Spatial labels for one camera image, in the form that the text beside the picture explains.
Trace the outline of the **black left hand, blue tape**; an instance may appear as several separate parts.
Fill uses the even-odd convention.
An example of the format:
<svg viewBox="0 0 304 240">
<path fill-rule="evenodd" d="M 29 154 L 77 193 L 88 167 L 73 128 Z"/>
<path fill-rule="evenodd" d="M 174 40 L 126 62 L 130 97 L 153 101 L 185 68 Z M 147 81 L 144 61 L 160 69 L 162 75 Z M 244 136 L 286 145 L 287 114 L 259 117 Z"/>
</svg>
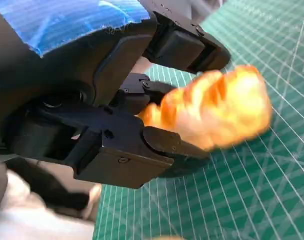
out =
<svg viewBox="0 0 304 240">
<path fill-rule="evenodd" d="M 231 55 L 169 0 L 0 0 L 0 160 L 131 189 L 196 172 L 204 150 L 137 116 L 173 89 L 133 73 L 140 57 L 196 74 Z"/>
</svg>

